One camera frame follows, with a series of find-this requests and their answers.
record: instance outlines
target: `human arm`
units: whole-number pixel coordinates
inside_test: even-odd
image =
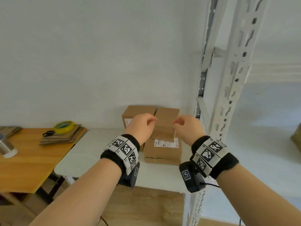
[[[174,124],[177,134],[190,146],[206,136],[193,116],[182,115]],[[222,171],[216,181],[246,225],[301,225],[301,212],[240,164]]]
[[[155,121],[151,114],[137,115],[125,134],[132,135],[141,145],[150,137]],[[30,226],[95,226],[121,175],[122,170],[115,162],[100,159],[39,214]]]

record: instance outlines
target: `orange wooden tabletop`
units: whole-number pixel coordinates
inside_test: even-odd
[[[18,153],[0,156],[0,193],[35,193],[74,143],[39,145],[49,128],[25,128],[9,138]]]

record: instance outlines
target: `scissors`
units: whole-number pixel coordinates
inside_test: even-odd
[[[49,136],[52,136],[52,135],[54,135],[54,134],[55,134],[55,131],[50,130],[50,131],[47,131],[47,132],[43,133],[43,136],[44,136],[44,137],[49,137]]]

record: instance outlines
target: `person's left hand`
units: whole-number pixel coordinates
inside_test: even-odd
[[[139,114],[126,127],[125,134],[132,135],[142,145],[150,138],[157,120],[152,114]]]

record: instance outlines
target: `human hand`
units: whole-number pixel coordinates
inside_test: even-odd
[[[194,116],[181,115],[173,121],[173,124],[177,135],[189,146],[206,135],[201,122]]]
[[[126,127],[125,134],[132,135],[142,145],[150,138],[157,120],[152,114],[139,114]]]

